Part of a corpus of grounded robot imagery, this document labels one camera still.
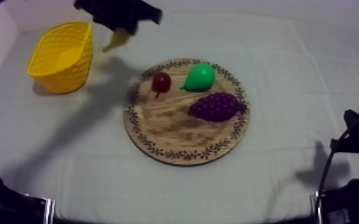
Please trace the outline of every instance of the cable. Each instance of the cable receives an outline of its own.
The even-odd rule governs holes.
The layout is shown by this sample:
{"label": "cable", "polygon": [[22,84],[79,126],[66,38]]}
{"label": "cable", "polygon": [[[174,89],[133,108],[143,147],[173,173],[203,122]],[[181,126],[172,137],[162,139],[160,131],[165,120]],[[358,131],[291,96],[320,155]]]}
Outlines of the cable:
{"label": "cable", "polygon": [[338,150],[338,145],[340,143],[340,141],[342,141],[343,139],[345,139],[345,137],[349,134],[349,131],[352,130],[354,128],[354,126],[352,128],[347,129],[342,135],[341,137],[339,137],[338,141],[337,141],[337,145],[335,146],[334,150],[331,150],[330,154],[329,154],[329,158],[327,159],[326,165],[324,167],[323,170],[323,174],[321,176],[320,179],[320,183],[318,185],[318,195],[317,195],[317,199],[316,199],[316,203],[314,205],[314,220],[317,219],[318,220],[318,205],[320,204],[321,198],[322,198],[322,193],[323,193],[323,188],[324,188],[324,183],[326,181],[327,178],[327,174],[329,172],[330,169],[330,165],[331,165],[331,161],[333,160],[334,154],[337,152]]}

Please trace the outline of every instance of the purple grapes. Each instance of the purple grapes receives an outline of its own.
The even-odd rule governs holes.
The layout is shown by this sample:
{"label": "purple grapes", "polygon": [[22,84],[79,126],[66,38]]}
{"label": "purple grapes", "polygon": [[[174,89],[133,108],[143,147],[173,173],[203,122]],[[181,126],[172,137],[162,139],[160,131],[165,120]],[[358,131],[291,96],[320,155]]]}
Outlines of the purple grapes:
{"label": "purple grapes", "polygon": [[237,112],[245,113],[247,106],[226,92],[217,92],[198,99],[189,108],[188,115],[209,122],[223,122],[235,116]]}

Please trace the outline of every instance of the plastic fruit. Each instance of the plastic fruit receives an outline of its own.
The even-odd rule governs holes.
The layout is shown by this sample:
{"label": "plastic fruit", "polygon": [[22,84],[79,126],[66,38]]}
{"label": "plastic fruit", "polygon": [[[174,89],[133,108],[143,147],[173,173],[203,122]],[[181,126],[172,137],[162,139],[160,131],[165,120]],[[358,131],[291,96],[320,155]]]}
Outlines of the plastic fruit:
{"label": "plastic fruit", "polygon": [[151,81],[151,90],[156,94],[156,99],[159,97],[161,92],[168,92],[171,87],[171,78],[167,73],[161,72],[155,74]]}
{"label": "plastic fruit", "polygon": [[181,89],[187,91],[208,90],[212,87],[215,79],[215,70],[206,63],[193,66]]}
{"label": "plastic fruit", "polygon": [[237,112],[245,113],[246,110],[247,106],[234,95],[220,92],[198,99],[189,108],[188,115],[209,122],[223,122],[234,117]]}

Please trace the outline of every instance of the wooden plate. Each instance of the wooden plate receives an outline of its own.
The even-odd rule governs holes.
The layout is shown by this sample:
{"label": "wooden plate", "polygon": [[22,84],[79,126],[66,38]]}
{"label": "wooden plate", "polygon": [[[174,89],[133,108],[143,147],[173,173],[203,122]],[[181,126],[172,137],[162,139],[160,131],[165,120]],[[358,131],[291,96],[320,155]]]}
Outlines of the wooden plate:
{"label": "wooden plate", "polygon": [[[191,68],[209,63],[216,81],[207,92],[180,90]],[[165,72],[171,77],[171,89],[160,94],[151,90],[151,77]],[[187,115],[199,98],[215,92],[228,92],[247,105],[226,122],[214,123]],[[242,139],[249,124],[250,107],[240,82],[217,64],[194,58],[178,58],[160,63],[142,74],[128,92],[124,107],[124,125],[134,144],[150,157],[168,164],[194,166],[214,161],[231,151]]]}

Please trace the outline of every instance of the decorative border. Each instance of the decorative border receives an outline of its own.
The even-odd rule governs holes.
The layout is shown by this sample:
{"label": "decorative border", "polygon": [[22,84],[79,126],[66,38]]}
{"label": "decorative border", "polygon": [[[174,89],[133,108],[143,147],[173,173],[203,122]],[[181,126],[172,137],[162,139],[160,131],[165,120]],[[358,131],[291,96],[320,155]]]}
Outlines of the decorative border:
{"label": "decorative border", "polygon": [[231,142],[231,140],[237,140],[241,134],[241,130],[246,125],[245,113],[243,113],[243,114],[237,113],[237,115],[236,115],[237,121],[234,124],[234,129],[231,132],[231,137],[229,139],[228,138],[221,139],[216,144],[206,147],[205,150],[203,150],[203,151],[195,150],[193,152],[188,152],[188,151],[174,152],[172,150],[166,151],[163,148],[157,147],[156,143],[149,140],[148,137],[142,133],[141,127],[139,124],[138,113],[135,111],[135,106],[137,106],[137,99],[139,97],[139,87],[140,87],[141,82],[148,81],[154,74],[161,72],[163,70],[167,70],[167,69],[170,69],[173,67],[178,68],[181,66],[187,66],[190,64],[198,64],[198,63],[207,63],[207,64],[211,65],[216,70],[216,72],[218,74],[223,75],[225,79],[230,81],[233,84],[233,86],[235,86],[236,98],[243,104],[247,105],[247,102],[245,100],[245,92],[242,89],[240,82],[230,72],[228,72],[226,69],[220,67],[217,64],[213,64],[208,61],[202,61],[199,59],[182,59],[182,60],[179,59],[178,61],[171,61],[170,63],[167,63],[165,65],[159,65],[156,68],[153,67],[150,71],[148,71],[147,73],[144,73],[141,76],[140,82],[134,84],[132,86],[132,88],[130,89],[129,106],[126,111],[129,115],[129,121],[133,125],[132,130],[135,132],[137,139],[142,144],[147,146],[147,150],[150,152],[150,154],[165,156],[166,158],[171,158],[172,160],[177,159],[177,160],[190,161],[190,160],[194,160],[194,159],[198,159],[198,158],[199,159],[204,158],[204,159],[208,160],[209,156],[211,156],[212,154],[217,154],[217,152],[219,152],[223,147],[227,147],[229,145],[229,143]]}

